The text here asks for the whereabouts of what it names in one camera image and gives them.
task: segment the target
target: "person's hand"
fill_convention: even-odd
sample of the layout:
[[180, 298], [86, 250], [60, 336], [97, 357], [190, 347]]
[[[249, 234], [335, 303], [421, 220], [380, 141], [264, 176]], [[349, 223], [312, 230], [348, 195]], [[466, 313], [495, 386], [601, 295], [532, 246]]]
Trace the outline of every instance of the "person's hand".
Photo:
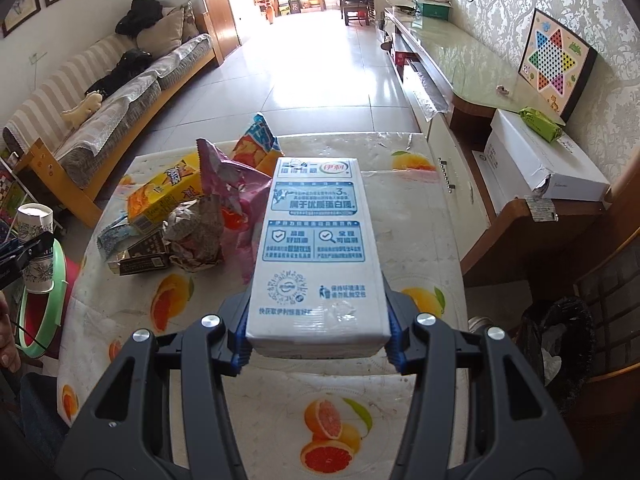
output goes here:
[[20, 368], [20, 356], [15, 347], [14, 330], [9, 321], [9, 306], [4, 294], [0, 292], [0, 366], [8, 368], [11, 373]]

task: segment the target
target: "snack bag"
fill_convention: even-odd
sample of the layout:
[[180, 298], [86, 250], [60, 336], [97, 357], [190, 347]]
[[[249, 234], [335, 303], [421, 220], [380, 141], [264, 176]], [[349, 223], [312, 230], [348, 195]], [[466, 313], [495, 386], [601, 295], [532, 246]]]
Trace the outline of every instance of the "snack bag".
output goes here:
[[254, 124], [238, 140], [231, 159], [273, 176], [277, 160], [282, 156], [278, 139], [273, 136], [262, 114], [256, 114]]
[[198, 154], [190, 153], [127, 197], [127, 219], [146, 234], [157, 228], [178, 204], [202, 195]]
[[241, 162], [230, 160], [207, 139], [198, 139], [202, 190], [220, 197], [224, 222], [221, 239], [226, 262], [237, 258], [245, 283], [254, 273], [257, 238], [267, 207], [271, 177]]

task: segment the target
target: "silver screw head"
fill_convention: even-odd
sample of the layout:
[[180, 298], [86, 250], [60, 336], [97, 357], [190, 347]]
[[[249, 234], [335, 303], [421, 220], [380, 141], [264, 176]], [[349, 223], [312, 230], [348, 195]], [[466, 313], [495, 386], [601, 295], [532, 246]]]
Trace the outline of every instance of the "silver screw head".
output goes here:
[[149, 339], [149, 337], [151, 336], [151, 332], [149, 332], [149, 330], [147, 330], [146, 328], [141, 328], [140, 330], [136, 330], [133, 333], [133, 341], [136, 341], [138, 343], [142, 343], [143, 341], [146, 341], [147, 339]]
[[504, 330], [499, 326], [492, 326], [486, 331], [486, 334], [495, 341], [500, 341], [500, 339], [504, 339], [505, 336]]
[[424, 326], [431, 326], [436, 323], [436, 317], [433, 314], [427, 314], [425, 312], [418, 314], [415, 320]]
[[202, 323], [202, 326], [206, 326], [207, 328], [213, 328], [220, 324], [220, 318], [215, 314], [209, 314], [208, 316], [203, 317], [202, 320], [200, 320], [200, 322]]

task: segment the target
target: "crumpled paper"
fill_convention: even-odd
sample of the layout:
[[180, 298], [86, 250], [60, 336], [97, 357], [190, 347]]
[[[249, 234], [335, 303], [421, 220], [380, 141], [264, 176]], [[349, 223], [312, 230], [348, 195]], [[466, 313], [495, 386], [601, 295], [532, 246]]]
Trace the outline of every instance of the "crumpled paper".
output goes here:
[[269, 198], [271, 177], [241, 162], [230, 160], [207, 139], [198, 139], [200, 177], [206, 195], [220, 197], [225, 223], [221, 244], [225, 261], [238, 259], [242, 279], [254, 273], [257, 240], [256, 226], [262, 225]]
[[162, 223], [162, 238], [170, 244], [170, 260], [188, 272], [209, 269], [223, 261], [224, 229], [220, 197], [203, 196], [176, 207]]

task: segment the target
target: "blue logo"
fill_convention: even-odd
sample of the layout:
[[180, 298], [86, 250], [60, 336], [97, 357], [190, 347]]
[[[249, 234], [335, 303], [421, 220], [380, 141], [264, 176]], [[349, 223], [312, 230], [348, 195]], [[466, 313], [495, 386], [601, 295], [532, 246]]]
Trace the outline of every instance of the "blue logo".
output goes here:
[[301, 303], [306, 296], [306, 279], [295, 270], [274, 274], [267, 282], [269, 297], [280, 305]]

